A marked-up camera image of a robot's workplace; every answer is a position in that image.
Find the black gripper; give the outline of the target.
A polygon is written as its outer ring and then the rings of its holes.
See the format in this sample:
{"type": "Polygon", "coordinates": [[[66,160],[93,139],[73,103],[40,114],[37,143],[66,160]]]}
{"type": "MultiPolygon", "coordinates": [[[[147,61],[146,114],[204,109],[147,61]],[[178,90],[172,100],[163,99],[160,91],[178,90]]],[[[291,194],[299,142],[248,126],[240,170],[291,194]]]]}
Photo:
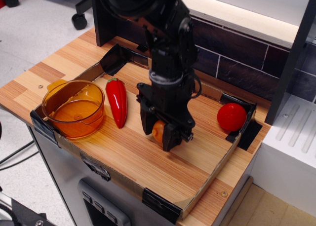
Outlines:
{"type": "Polygon", "coordinates": [[[164,151],[192,140],[195,121],[188,110],[188,102],[201,94],[201,81],[194,71],[170,82],[151,77],[152,84],[138,83],[137,101],[140,103],[140,116],[143,131],[152,133],[154,124],[161,120],[163,129],[162,144],[164,151]]]}

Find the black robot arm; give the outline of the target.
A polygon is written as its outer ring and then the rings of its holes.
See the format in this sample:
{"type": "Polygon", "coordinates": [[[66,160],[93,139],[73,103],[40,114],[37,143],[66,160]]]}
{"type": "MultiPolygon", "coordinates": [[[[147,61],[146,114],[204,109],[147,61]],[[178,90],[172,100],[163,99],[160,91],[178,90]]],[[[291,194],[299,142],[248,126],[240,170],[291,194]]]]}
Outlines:
{"type": "Polygon", "coordinates": [[[100,0],[113,16],[142,27],[152,58],[151,84],[137,84],[141,120],[146,134],[157,121],[164,123],[162,145],[170,151],[190,141],[195,121],[188,102],[200,94],[193,70],[198,48],[189,9],[181,0],[100,0]]]}

